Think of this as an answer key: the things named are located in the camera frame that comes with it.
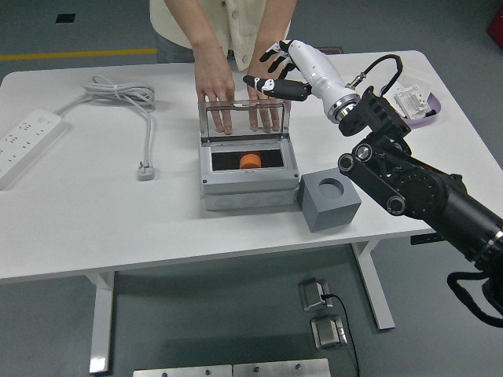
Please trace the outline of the person's left hand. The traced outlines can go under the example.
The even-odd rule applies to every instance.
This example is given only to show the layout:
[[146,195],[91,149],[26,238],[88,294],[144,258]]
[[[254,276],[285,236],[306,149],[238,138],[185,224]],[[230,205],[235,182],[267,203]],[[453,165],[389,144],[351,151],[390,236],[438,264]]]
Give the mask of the person's left hand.
[[[247,87],[248,99],[252,104],[269,104],[270,98],[257,90],[255,85]],[[280,116],[276,108],[259,108],[248,113],[250,129],[254,132],[263,130],[266,134],[277,132],[280,129]]]

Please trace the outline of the person's right hand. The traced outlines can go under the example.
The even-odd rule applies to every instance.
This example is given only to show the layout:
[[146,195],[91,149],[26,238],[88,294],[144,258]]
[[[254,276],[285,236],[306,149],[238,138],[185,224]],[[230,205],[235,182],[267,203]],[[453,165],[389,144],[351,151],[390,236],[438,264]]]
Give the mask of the person's right hand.
[[[226,59],[199,59],[195,63],[197,99],[202,102],[234,101],[235,83]],[[230,112],[211,111],[215,129],[231,135],[233,132]]]

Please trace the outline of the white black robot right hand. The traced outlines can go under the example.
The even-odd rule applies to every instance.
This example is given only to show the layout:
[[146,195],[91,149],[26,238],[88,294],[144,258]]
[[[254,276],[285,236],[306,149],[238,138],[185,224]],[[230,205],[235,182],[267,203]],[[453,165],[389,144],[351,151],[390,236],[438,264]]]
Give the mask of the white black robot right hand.
[[277,79],[246,75],[243,81],[251,88],[289,101],[305,101],[313,94],[322,100],[324,112],[332,123],[339,123],[360,101],[355,90],[345,84],[327,56],[299,40],[274,43],[261,57],[262,62],[275,60],[268,69],[284,65]]

